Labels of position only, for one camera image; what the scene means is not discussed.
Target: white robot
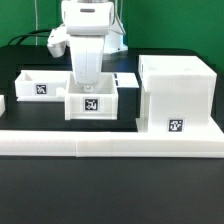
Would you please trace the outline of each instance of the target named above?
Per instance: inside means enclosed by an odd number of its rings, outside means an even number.
[[[101,72],[106,35],[110,34],[105,45],[106,53],[113,53],[116,49],[124,51],[127,47],[120,39],[124,30],[114,4],[108,0],[63,0],[61,6],[64,25],[52,30],[48,49],[54,57],[60,57],[66,45],[70,46],[75,82],[84,86],[85,92],[92,92]],[[113,49],[108,42],[112,42],[114,35],[118,37],[115,45],[119,46]]]

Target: open white box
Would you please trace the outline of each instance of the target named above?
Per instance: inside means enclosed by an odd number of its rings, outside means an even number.
[[[70,76],[65,94],[65,120],[117,119],[118,93],[113,73],[101,73],[91,93]]]
[[[18,101],[64,101],[72,72],[22,70],[15,81]]]

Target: small white box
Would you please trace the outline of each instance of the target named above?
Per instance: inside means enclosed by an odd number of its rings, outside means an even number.
[[[5,100],[4,100],[4,96],[0,95],[0,117],[2,116],[4,112],[5,112]]]
[[[144,131],[181,127],[182,132],[208,125],[216,73],[198,57],[141,55],[139,74]]]
[[[101,73],[91,93],[71,76],[65,94],[65,120],[117,119],[118,93],[113,73]]]
[[[62,90],[72,72],[22,70],[15,81],[18,101],[64,101]]]

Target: black cable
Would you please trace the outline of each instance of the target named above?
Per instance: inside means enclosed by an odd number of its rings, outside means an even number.
[[[28,34],[39,34],[39,33],[49,33],[49,32],[51,32],[52,31],[52,29],[41,29],[41,30],[34,30],[34,31],[32,31],[32,32],[30,32],[30,33],[28,33]],[[22,37],[17,43],[16,43],[16,45],[20,45],[27,37],[29,37],[29,36],[24,36],[24,37]]]
[[[16,37],[14,37],[14,38],[12,38],[9,42],[8,42],[8,44],[7,45],[10,45],[14,40],[16,40],[16,39],[18,39],[18,38],[27,38],[27,37],[48,37],[48,36],[46,36],[46,35],[38,35],[38,34],[25,34],[25,35],[19,35],[19,36],[16,36]]]

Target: white cube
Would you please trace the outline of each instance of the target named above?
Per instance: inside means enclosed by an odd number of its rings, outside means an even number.
[[[209,123],[216,73],[198,57],[142,55],[139,74],[148,131],[172,131],[172,122],[174,129],[180,122],[181,131]]]

